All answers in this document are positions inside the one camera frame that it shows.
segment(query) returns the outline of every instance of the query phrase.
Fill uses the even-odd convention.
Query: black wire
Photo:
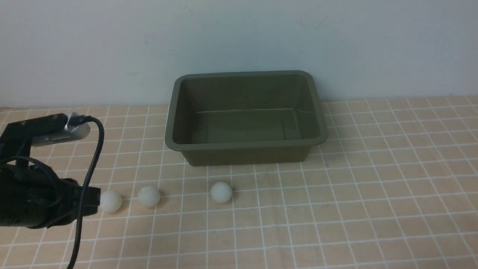
[[[99,119],[88,116],[82,120],[82,123],[93,122],[96,123],[99,130],[98,135],[98,145],[96,146],[96,151],[93,155],[93,159],[91,160],[90,167],[88,168],[87,175],[85,177],[85,182],[83,183],[83,189],[81,190],[80,194],[80,201],[78,206],[78,217],[76,220],[76,233],[75,233],[75,242],[73,244],[73,251],[71,253],[70,262],[68,264],[67,269],[73,269],[75,266],[76,259],[78,258],[78,251],[80,249],[80,240],[81,240],[81,227],[83,224],[83,211],[85,209],[85,193],[87,191],[89,182],[91,180],[91,176],[93,175],[93,171],[95,170],[96,163],[98,163],[99,154],[101,153],[101,149],[103,147],[103,141],[105,139],[105,129],[103,128],[103,124]]]
[[[57,174],[55,174],[55,172],[51,169],[51,167],[49,167],[48,165],[42,163],[41,161],[35,158],[25,157],[25,156],[12,156],[12,157],[3,159],[0,161],[0,165],[7,164],[15,160],[26,160],[33,163],[34,165],[38,167],[38,169],[40,169],[45,175],[47,175],[48,179],[51,181],[51,184],[53,188],[55,189],[55,196],[56,196],[55,201],[52,202],[51,204],[42,204],[42,206],[52,207],[61,201],[61,199],[63,198],[63,195],[60,193],[60,190],[56,184],[60,179],[58,178]]]

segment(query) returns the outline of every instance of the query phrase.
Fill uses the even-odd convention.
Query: white wall
[[[322,97],[478,93],[477,0],[2,0],[0,106],[166,104],[188,73],[301,69]]]

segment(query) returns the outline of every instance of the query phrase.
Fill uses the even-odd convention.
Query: black cable
[[[85,209],[85,193],[87,191],[89,182],[91,181],[91,176],[93,175],[93,171],[95,170],[96,163],[98,163],[99,154],[101,153],[101,149],[103,147],[103,142],[105,140],[105,129],[103,128],[103,124],[99,119],[95,117],[84,117],[82,118],[80,123],[88,123],[93,122],[96,123],[99,130],[98,135],[98,145],[96,146],[96,151],[93,155],[93,159],[91,160],[90,167],[88,168],[87,175],[85,176],[85,182],[83,183],[83,189],[81,190],[80,194],[80,201],[78,206],[78,218],[76,220],[76,233],[75,233],[75,242],[73,244],[73,251],[71,253],[70,262],[68,264],[67,269],[73,269],[75,266],[76,259],[78,258],[78,251],[80,249],[80,241],[81,241],[81,227],[83,224],[83,211]]]

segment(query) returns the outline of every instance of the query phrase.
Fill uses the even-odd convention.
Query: green plastic bin
[[[328,132],[303,71],[195,74],[174,84],[165,143],[192,166],[303,161]]]

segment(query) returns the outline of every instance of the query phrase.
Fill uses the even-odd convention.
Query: white grid line
[[[297,247],[314,247],[316,245],[300,245]],[[245,248],[243,250],[261,250],[262,248]],[[225,252],[230,252],[230,250],[218,250],[214,251],[214,253],[225,253]],[[191,253],[184,253],[180,254],[180,256],[184,255],[194,255],[194,254],[207,254],[207,252],[191,252]],[[174,256],[175,254],[167,254],[167,255],[156,255],[152,256],[152,258],[157,258],[157,257],[170,257]],[[390,261],[377,261],[377,262],[366,262],[366,263],[356,263],[356,264],[342,264],[342,265],[333,265],[333,266],[314,266],[314,267],[308,267],[314,268],[314,269],[328,269],[328,268],[344,268],[344,267],[350,267],[350,266],[369,266],[369,265],[381,265],[381,264],[393,264],[393,263],[405,263],[405,262],[419,262],[419,261],[432,261],[432,260],[453,260],[453,259],[460,259],[460,258],[475,258],[476,255],[460,255],[460,256],[446,256],[446,257],[440,257],[440,258],[418,258],[418,259],[404,259],[404,260],[390,260]],[[109,259],[98,259],[95,260],[95,262],[99,261],[122,261],[122,260],[132,260],[132,259],[138,259],[138,258],[147,258],[147,257],[133,257],[133,258],[109,258]],[[89,263],[89,261],[80,261],[77,264],[86,264]],[[65,263],[45,263],[45,264],[35,264],[34,266],[58,266],[58,265],[64,265]],[[4,269],[14,269],[14,268],[25,268],[24,265],[18,265],[18,266],[6,266]]]
[[[183,190],[181,191],[181,194],[183,196],[181,197],[181,209],[180,209],[180,215],[179,215],[179,235],[178,235],[178,251],[177,251],[177,257],[176,257],[176,269],[179,269],[179,254],[181,253],[181,230],[183,229],[183,207],[184,207],[184,175],[186,172],[186,165],[183,166]]]
[[[297,260],[295,258],[295,251],[292,248],[294,244],[292,244],[292,233],[291,233],[291,226],[289,222],[289,216],[287,215],[287,208],[285,207],[285,198],[284,198],[284,191],[282,189],[282,179],[281,179],[281,174],[279,173],[279,164],[276,164],[276,169],[277,169],[277,175],[279,176],[279,185],[281,187],[281,195],[282,195],[282,206],[284,207],[284,214],[285,214],[285,221],[287,223],[287,231],[289,232],[289,243],[291,244],[291,251],[292,251],[292,258],[294,261],[294,267],[297,267]]]
[[[230,186],[232,187],[232,165],[229,166],[230,175]],[[238,269],[238,243],[237,243],[237,236],[236,236],[236,207],[234,206],[234,189],[232,189],[232,197],[231,197],[231,204],[232,204],[232,224],[234,227],[234,259],[236,261],[236,269]]]
[[[256,165],[254,166],[254,183],[256,184],[256,197],[257,197],[257,207],[259,210],[259,223],[261,226],[261,236],[262,236],[262,247],[264,248],[264,263],[266,266],[266,269],[269,269],[269,265],[267,264],[267,255],[266,255],[266,241],[265,241],[265,236],[264,236],[264,226],[262,225],[262,210],[261,210],[261,201],[259,200],[259,186],[257,185],[257,174],[256,174]],[[238,259],[237,259],[237,254],[236,254],[236,267],[238,264]]]
[[[320,252],[322,254],[322,260],[324,261],[324,265],[327,267],[326,256],[325,256],[325,253],[324,253],[324,249],[322,248],[322,239],[320,238],[319,228],[317,227],[317,221],[315,220],[315,214],[314,214],[314,210],[312,208],[312,201],[310,200],[309,188],[308,188],[308,185],[307,185],[307,181],[305,180],[304,167],[302,166],[302,163],[300,163],[300,168],[302,169],[302,180],[304,181],[305,191],[307,192],[307,200],[309,201],[310,213],[312,215],[312,220],[314,221],[315,233],[317,234],[317,240],[319,241],[319,247],[320,247]]]
[[[394,217],[388,217],[388,218],[374,218],[373,220],[395,220],[396,218]],[[369,219],[359,219],[359,220],[345,220],[343,221],[344,223],[355,223],[355,222],[363,222],[367,221]],[[340,224],[342,223],[341,221],[335,221],[335,222],[320,222],[320,223],[300,223],[300,224],[291,224],[291,227],[294,226],[309,226],[309,225],[315,225],[315,224]],[[287,224],[271,224],[271,225],[265,225],[263,226],[264,228],[271,228],[271,227],[286,227]],[[234,230],[252,230],[252,229],[258,229],[260,226],[251,226],[251,227],[236,227],[234,228],[222,228],[222,229],[210,229],[210,232],[223,232],[223,231],[234,231]],[[158,236],[158,235],[186,235],[186,234],[195,234],[198,232],[206,232],[204,231],[184,231],[184,232],[176,232],[176,233],[163,233],[163,234],[154,234],[153,236]],[[464,235],[478,235],[478,232],[462,232]],[[433,236],[435,237],[444,237],[444,236],[450,236],[450,235],[457,235],[457,233],[446,233],[446,234],[436,234],[436,235],[411,235],[411,236],[399,236],[399,237],[387,237],[387,238],[377,238],[377,239],[363,239],[363,240],[350,240],[351,243],[368,243],[368,242],[384,242],[384,241],[391,241],[391,240],[398,240],[398,239],[415,239],[415,238],[431,238]],[[104,240],[111,240],[111,239],[131,239],[131,238],[145,238],[149,235],[127,235],[125,237],[118,236],[118,237],[108,237],[108,238],[98,238],[98,239],[82,239],[82,242],[93,242],[93,241],[104,241]],[[65,240],[65,241],[51,241],[51,242],[43,242],[44,245],[53,245],[53,244],[61,244],[61,243],[73,243],[73,239]],[[18,243],[14,244],[15,246],[34,246],[37,245],[38,243]],[[321,243],[323,246],[326,245],[342,245],[342,244],[347,244],[347,241],[337,241],[337,242],[328,242],[328,243]],[[0,247],[9,247],[11,244],[8,245],[0,245]],[[274,246],[268,246],[266,248],[270,247],[306,247],[306,246],[317,246],[318,244],[298,244],[298,245],[293,245],[293,246],[282,246],[282,245],[274,245]],[[210,250],[209,252],[221,252],[222,250]],[[157,257],[157,256],[168,256],[168,255],[176,255],[176,254],[163,254],[163,255],[152,255],[152,257]]]

